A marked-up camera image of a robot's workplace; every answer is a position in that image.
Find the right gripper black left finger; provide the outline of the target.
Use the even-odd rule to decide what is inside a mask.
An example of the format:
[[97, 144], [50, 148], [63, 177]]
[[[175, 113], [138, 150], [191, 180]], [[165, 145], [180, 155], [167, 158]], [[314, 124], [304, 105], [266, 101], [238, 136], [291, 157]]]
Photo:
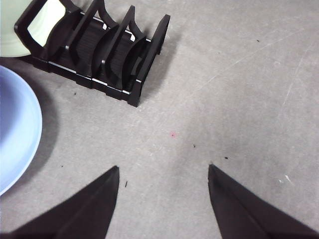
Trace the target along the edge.
[[2, 239], [104, 239], [116, 207], [118, 166]]

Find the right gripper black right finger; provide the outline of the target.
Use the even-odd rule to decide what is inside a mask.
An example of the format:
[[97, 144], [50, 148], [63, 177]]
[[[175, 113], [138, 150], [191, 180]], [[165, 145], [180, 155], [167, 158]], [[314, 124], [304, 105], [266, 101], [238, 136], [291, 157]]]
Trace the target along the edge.
[[208, 168], [208, 189], [224, 239], [317, 239], [317, 231], [272, 206], [216, 165]]

